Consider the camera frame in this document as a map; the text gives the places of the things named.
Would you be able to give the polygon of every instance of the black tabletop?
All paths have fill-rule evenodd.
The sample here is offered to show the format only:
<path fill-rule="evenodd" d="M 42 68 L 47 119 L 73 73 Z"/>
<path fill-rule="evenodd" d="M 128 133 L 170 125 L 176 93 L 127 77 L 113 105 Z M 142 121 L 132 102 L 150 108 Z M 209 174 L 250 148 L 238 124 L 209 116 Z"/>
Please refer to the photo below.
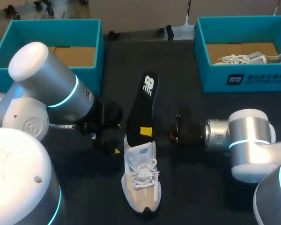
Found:
<path fill-rule="evenodd" d="M 105 51 L 102 96 L 124 110 L 122 130 L 106 132 L 123 140 L 140 76 L 159 75 L 154 119 L 168 129 L 181 106 L 194 122 L 227 119 L 233 112 L 264 111 L 281 141 L 281 92 L 203 94 L 193 41 L 111 42 Z M 50 130 L 43 141 L 57 171 L 67 202 L 67 224 L 221 224 L 255 225 L 252 196 L 255 185 L 235 181 L 226 158 L 194 155 L 197 149 L 171 147 L 157 138 L 157 168 L 162 201 L 156 217 L 144 220 L 129 207 L 121 186 L 123 156 L 93 149 L 89 137 L 75 131 Z"/>

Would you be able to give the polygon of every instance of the shoe tongue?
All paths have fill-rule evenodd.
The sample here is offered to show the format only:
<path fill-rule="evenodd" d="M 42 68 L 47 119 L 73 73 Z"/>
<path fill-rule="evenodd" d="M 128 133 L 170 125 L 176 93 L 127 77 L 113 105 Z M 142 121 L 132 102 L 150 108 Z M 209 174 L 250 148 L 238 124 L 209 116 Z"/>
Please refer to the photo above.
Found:
<path fill-rule="evenodd" d="M 248 58 L 249 58 L 250 60 L 252 60 L 252 59 L 257 58 L 257 57 L 262 56 L 262 55 L 263 55 L 263 54 L 262 54 L 261 52 L 254 52 L 254 53 L 248 55 Z"/>
<path fill-rule="evenodd" d="M 134 169 L 150 167 L 153 163 L 153 144 L 149 142 L 129 149 L 127 158 Z"/>

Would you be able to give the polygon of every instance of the blue shoe box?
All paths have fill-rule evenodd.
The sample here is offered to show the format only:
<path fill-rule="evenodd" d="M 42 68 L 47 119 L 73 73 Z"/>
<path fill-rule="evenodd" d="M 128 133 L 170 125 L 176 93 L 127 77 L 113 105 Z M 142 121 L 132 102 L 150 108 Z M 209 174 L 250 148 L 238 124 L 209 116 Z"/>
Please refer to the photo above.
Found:
<path fill-rule="evenodd" d="M 281 64 L 213 65 L 207 44 L 227 43 L 274 43 L 280 54 L 281 16 L 199 17 L 194 40 L 204 92 L 281 91 Z"/>
<path fill-rule="evenodd" d="M 47 46 L 95 47 L 92 67 L 69 67 L 94 95 L 100 95 L 104 64 L 104 39 L 101 21 L 78 20 L 13 20 L 0 43 L 0 90 L 7 92 L 13 80 L 8 65 L 24 45 L 39 41 Z"/>

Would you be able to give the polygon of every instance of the shoe insole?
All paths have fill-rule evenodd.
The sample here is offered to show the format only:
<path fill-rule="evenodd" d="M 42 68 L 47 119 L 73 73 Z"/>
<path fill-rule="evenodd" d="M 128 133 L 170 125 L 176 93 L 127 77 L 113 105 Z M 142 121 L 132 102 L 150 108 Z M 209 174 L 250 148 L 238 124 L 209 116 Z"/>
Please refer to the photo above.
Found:
<path fill-rule="evenodd" d="M 158 80 L 153 72 L 145 72 L 140 78 L 137 96 L 127 120 L 126 135 L 130 147 L 153 141 L 152 109 Z"/>

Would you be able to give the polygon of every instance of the shoelace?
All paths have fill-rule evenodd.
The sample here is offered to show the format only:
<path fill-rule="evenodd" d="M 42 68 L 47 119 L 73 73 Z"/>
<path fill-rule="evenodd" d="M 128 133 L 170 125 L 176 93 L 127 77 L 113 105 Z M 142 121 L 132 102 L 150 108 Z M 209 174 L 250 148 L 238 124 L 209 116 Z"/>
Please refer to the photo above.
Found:
<path fill-rule="evenodd" d="M 222 58 L 219 58 L 218 60 L 222 60 L 223 62 L 228 62 L 228 63 L 231 63 L 231 64 L 240 64 L 240 63 L 248 64 L 248 61 L 250 61 L 250 59 L 248 58 L 247 55 L 224 56 Z"/>
<path fill-rule="evenodd" d="M 155 180 L 153 180 L 154 176 L 159 175 L 159 171 L 154 171 L 154 168 L 157 164 L 157 160 L 153 159 L 153 164 L 152 166 L 148 168 L 142 168 L 141 166 L 138 166 L 136 169 L 133 168 L 131 165 L 130 168 L 132 169 L 132 180 L 133 184 L 136 188 L 147 188 L 155 184 Z M 146 181 L 139 181 L 136 180 L 137 178 L 142 178 L 142 179 L 148 179 Z"/>

